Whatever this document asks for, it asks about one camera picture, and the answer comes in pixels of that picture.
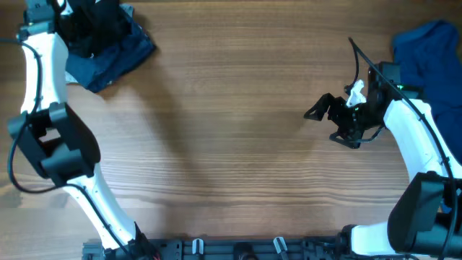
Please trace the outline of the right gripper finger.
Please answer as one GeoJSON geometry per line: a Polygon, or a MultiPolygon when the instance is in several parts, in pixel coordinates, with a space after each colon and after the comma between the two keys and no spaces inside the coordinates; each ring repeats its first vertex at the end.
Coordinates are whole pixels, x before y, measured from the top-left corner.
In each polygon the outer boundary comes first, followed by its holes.
{"type": "Polygon", "coordinates": [[[362,138],[362,133],[360,131],[354,131],[352,133],[346,132],[334,132],[329,136],[329,139],[333,142],[337,142],[345,147],[351,149],[358,149],[360,143],[357,142],[358,139],[362,138]]]}
{"type": "Polygon", "coordinates": [[[322,95],[316,104],[304,114],[303,118],[321,121],[334,101],[335,97],[331,93],[322,95]]]}

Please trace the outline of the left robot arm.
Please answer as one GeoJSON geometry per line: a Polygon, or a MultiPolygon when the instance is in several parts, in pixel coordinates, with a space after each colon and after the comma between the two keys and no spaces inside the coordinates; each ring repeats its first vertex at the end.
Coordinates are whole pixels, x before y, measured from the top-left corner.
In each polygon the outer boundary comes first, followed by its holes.
{"type": "Polygon", "coordinates": [[[65,1],[27,1],[24,23],[12,42],[26,58],[26,91],[20,115],[8,121],[12,145],[7,173],[16,189],[13,159],[21,150],[35,172],[63,189],[82,208],[100,236],[104,259],[159,259],[160,252],[116,201],[100,168],[97,140],[67,103],[69,56],[58,21],[65,1]]]}

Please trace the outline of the black polo shirt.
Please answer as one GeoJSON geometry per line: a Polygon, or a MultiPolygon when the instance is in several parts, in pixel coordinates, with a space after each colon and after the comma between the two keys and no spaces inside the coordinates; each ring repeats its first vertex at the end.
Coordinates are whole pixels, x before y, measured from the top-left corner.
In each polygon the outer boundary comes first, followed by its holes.
{"type": "Polygon", "coordinates": [[[83,58],[96,56],[131,31],[119,0],[68,0],[58,25],[69,52],[83,58]]]}

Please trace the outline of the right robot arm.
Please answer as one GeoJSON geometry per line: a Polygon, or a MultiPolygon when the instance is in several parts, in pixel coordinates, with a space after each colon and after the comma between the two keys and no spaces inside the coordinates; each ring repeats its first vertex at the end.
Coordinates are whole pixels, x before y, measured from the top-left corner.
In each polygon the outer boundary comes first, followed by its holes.
{"type": "Polygon", "coordinates": [[[380,62],[368,80],[346,86],[347,99],[322,95],[304,115],[336,124],[331,140],[357,149],[364,132],[388,129],[409,174],[409,185],[388,219],[350,225],[336,238],[337,258],[405,258],[413,255],[461,257],[461,164],[432,119],[430,105],[416,87],[401,83],[400,66],[380,62]]]}

